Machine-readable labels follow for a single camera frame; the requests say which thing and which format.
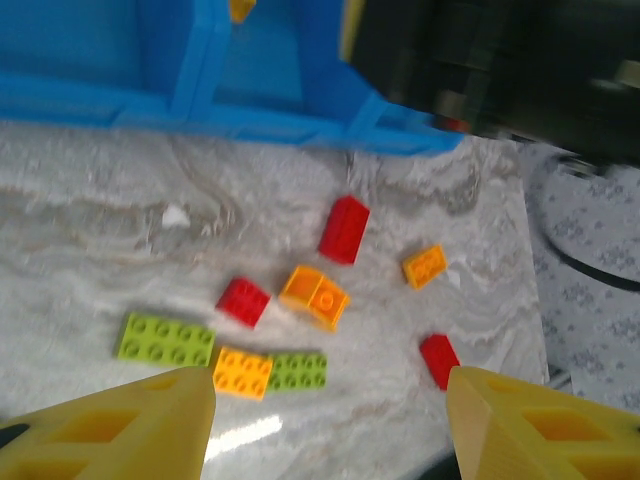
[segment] green lego brick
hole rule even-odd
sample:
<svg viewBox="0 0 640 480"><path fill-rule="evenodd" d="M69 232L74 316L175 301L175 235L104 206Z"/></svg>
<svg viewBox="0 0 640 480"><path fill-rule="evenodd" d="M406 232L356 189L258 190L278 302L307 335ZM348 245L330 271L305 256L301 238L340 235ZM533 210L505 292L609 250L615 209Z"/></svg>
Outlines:
<svg viewBox="0 0 640 480"><path fill-rule="evenodd" d="M273 369L267 392L317 390L327 383L327 356L321 353L271 355Z"/></svg>
<svg viewBox="0 0 640 480"><path fill-rule="evenodd" d="M209 364L215 332L201 325L143 313L131 313L116 356L171 367Z"/></svg>

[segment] red lego brick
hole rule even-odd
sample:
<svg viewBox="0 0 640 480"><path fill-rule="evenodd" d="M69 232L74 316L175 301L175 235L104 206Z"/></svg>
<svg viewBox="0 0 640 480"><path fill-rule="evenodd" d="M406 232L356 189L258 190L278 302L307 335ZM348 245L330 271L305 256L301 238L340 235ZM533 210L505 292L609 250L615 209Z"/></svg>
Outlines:
<svg viewBox="0 0 640 480"><path fill-rule="evenodd" d="M243 277L231 280L216 308L249 328L255 328L271 297Z"/></svg>
<svg viewBox="0 0 640 480"><path fill-rule="evenodd" d="M352 195L339 198L331 209L318 251L343 265L353 265L367 228L369 209Z"/></svg>
<svg viewBox="0 0 640 480"><path fill-rule="evenodd" d="M460 365L456 352L446 335L434 334L420 345L420 353L440 390L446 390L449 373Z"/></svg>

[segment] black machine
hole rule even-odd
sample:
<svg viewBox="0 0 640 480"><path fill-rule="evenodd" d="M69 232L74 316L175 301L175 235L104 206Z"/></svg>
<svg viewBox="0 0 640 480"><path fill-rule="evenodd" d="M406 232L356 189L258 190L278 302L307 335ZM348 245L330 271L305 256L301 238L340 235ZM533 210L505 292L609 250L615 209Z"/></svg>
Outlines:
<svg viewBox="0 0 640 480"><path fill-rule="evenodd" d="M640 0L367 0L347 60L444 129L640 166Z"/></svg>

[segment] lego brick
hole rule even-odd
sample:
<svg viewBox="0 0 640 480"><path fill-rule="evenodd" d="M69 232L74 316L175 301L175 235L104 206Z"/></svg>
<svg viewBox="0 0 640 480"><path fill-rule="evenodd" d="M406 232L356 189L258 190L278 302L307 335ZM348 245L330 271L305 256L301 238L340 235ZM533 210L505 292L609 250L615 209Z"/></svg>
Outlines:
<svg viewBox="0 0 640 480"><path fill-rule="evenodd" d="M342 312L351 299L318 270L300 265L289 277L280 300L294 310L310 313L315 325L335 332Z"/></svg>
<svg viewBox="0 0 640 480"><path fill-rule="evenodd" d="M243 277L234 278L218 300L216 308L255 328L271 297Z"/></svg>
<svg viewBox="0 0 640 480"><path fill-rule="evenodd" d="M318 251L342 265L353 265L367 228L369 209L355 197L339 198L331 209Z"/></svg>
<svg viewBox="0 0 640 480"><path fill-rule="evenodd" d="M243 23L255 6L256 0L229 0L231 21L233 23Z"/></svg>
<svg viewBox="0 0 640 480"><path fill-rule="evenodd" d="M206 367L215 332L154 315L129 314L116 356L153 365Z"/></svg>
<svg viewBox="0 0 640 480"><path fill-rule="evenodd" d="M198 480L216 396L207 368L181 368L0 423L3 480Z"/></svg>
<svg viewBox="0 0 640 480"><path fill-rule="evenodd" d="M214 360L213 384L216 392L262 400L269 383L273 359L222 347Z"/></svg>
<svg viewBox="0 0 640 480"><path fill-rule="evenodd" d="M436 245L407 258L402 267L409 284L419 290L447 269L447 258Z"/></svg>
<svg viewBox="0 0 640 480"><path fill-rule="evenodd" d="M281 353L272 355L270 393L318 390L327 382L327 356L321 353Z"/></svg>
<svg viewBox="0 0 640 480"><path fill-rule="evenodd" d="M447 411L462 478L637 480L640 416L473 367Z"/></svg>
<svg viewBox="0 0 640 480"><path fill-rule="evenodd" d="M420 345L420 353L436 385L446 390L451 369L460 365L447 336L437 333L426 338Z"/></svg>

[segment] blue plastic bin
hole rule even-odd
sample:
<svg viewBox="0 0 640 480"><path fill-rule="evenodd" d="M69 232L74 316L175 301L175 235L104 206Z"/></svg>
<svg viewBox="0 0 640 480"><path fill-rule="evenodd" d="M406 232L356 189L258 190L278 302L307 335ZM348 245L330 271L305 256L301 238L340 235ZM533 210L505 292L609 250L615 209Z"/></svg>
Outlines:
<svg viewBox="0 0 640 480"><path fill-rule="evenodd" d="M338 59L342 0L0 0L0 115L410 155L460 135Z"/></svg>
<svg viewBox="0 0 640 480"><path fill-rule="evenodd" d="M180 125L212 20L211 0L0 0L0 114Z"/></svg>

